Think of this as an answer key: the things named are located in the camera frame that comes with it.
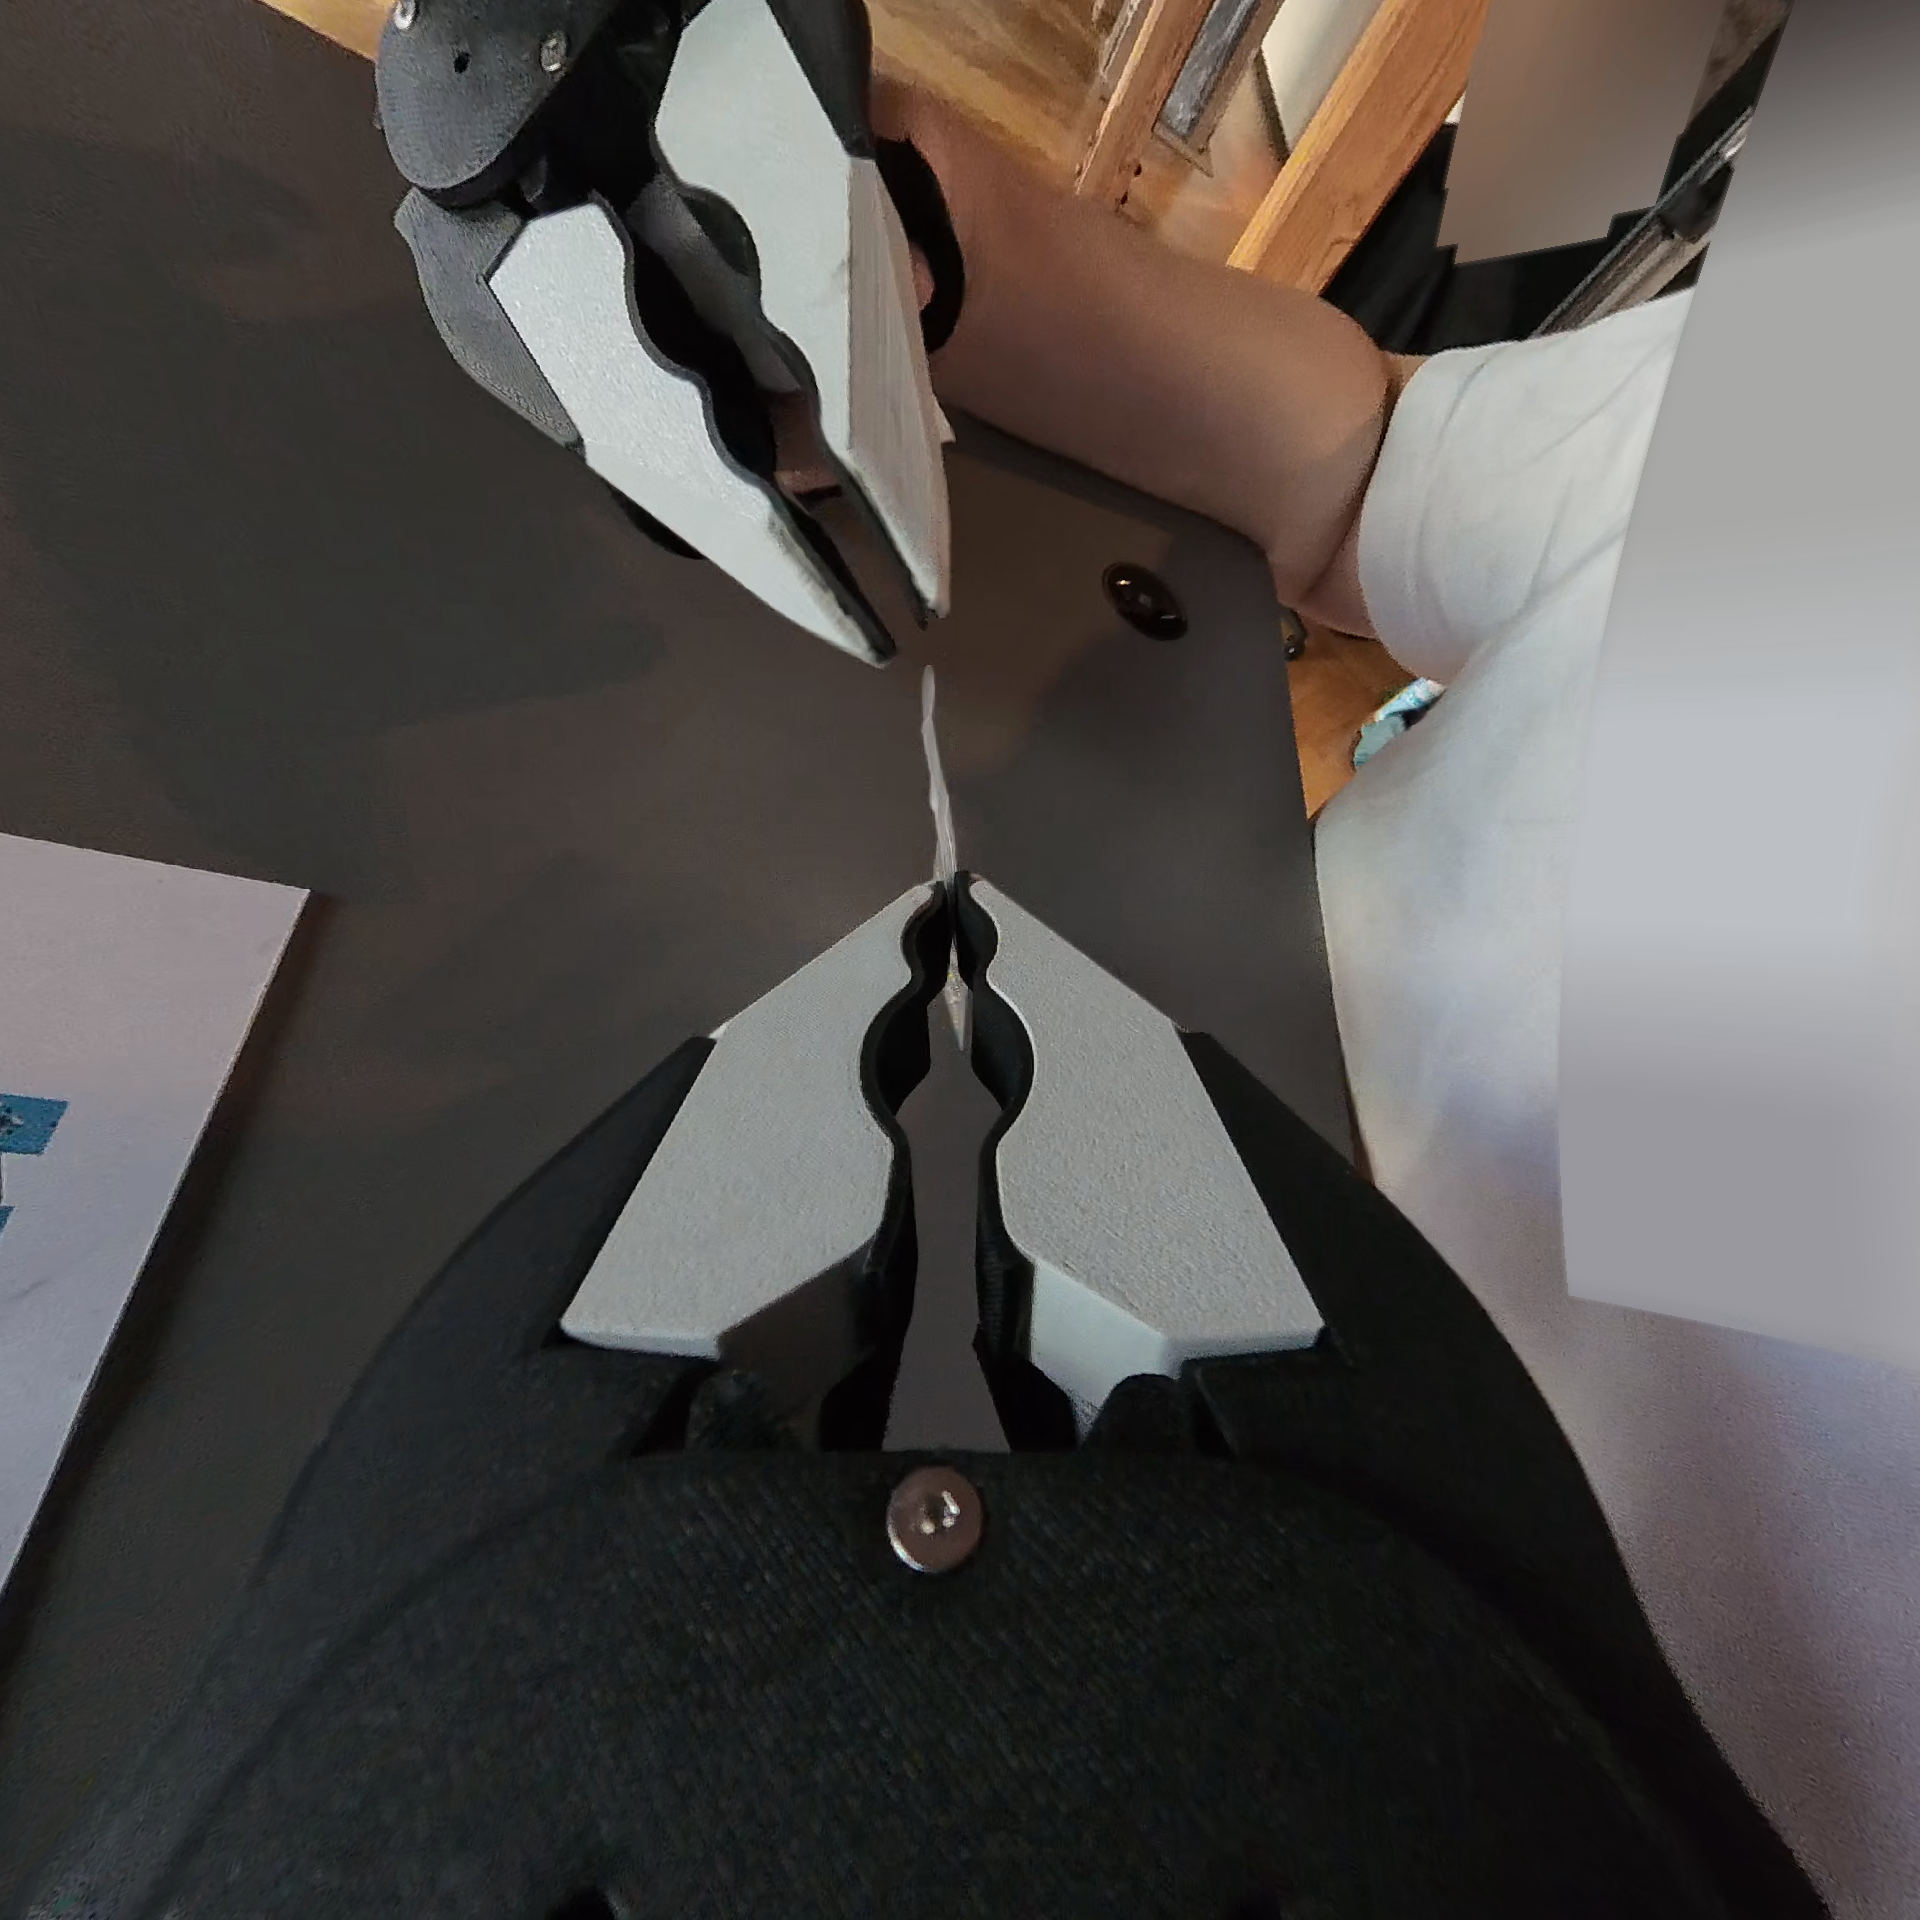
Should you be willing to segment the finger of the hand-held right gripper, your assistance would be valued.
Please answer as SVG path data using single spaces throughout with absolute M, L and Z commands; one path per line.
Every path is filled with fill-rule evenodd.
M 804 634 L 869 665 L 894 657 L 863 592 L 820 557 L 774 483 L 721 449 L 702 379 L 644 335 L 632 248 L 605 203 L 527 223 L 488 289 L 599 477 Z
M 687 203 L 751 248 L 751 317 L 812 401 L 818 443 L 922 617 L 950 605 L 943 417 L 906 239 L 774 4 L 705 4 L 679 36 L 656 153 Z

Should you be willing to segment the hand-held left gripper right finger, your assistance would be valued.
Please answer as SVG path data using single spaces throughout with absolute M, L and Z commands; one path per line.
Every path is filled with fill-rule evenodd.
M 1306 1353 L 1306 1282 L 1190 1035 L 1030 909 L 959 877 L 981 1148 L 975 1359 L 1014 1450 L 1070 1450 L 1116 1387 Z

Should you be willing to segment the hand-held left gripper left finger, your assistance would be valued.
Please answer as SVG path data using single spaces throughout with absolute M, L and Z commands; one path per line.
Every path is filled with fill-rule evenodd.
M 719 1363 L 806 1444 L 878 1450 L 918 1267 L 901 1109 L 928 1075 L 950 949 L 928 881 L 734 1016 L 561 1333 Z

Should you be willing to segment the person's right forearm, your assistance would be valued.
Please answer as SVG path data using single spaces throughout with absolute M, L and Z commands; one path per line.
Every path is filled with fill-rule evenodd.
M 921 87 L 878 80 L 872 119 L 928 161 L 964 259 L 934 393 L 1252 540 L 1285 605 L 1374 639 L 1359 506 L 1423 360 L 1316 296 L 1166 249 Z

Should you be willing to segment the dark desk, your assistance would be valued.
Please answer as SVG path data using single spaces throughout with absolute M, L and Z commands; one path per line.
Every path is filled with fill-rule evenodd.
M 962 424 L 953 617 L 852 663 L 452 365 L 397 200 L 264 8 L 4 4 L 4 831 L 317 898 L 8 1600 L 8 1771 L 136 1744 L 456 1243 L 928 869 L 925 657 L 964 860 L 1352 1140 L 1248 544 Z

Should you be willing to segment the teal item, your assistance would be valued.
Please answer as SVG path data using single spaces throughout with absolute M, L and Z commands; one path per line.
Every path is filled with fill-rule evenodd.
M 1351 748 L 1351 768 L 1357 773 L 1385 746 L 1417 727 L 1441 695 L 1445 683 L 1432 680 L 1415 680 L 1397 691 L 1359 725 Z

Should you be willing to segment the white sheet with blue print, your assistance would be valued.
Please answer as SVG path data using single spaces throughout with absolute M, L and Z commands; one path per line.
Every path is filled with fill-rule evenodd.
M 1 1570 L 48 1493 L 303 909 L 293 884 L 1 840 Z

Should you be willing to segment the wooden furniture frame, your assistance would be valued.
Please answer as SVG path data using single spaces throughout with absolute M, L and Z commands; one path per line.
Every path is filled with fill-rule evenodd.
M 1228 263 L 1320 296 L 1455 108 L 1486 2 L 1383 2 Z M 1209 4 L 1153 2 L 1073 170 L 1080 200 L 1117 208 L 1205 28 Z

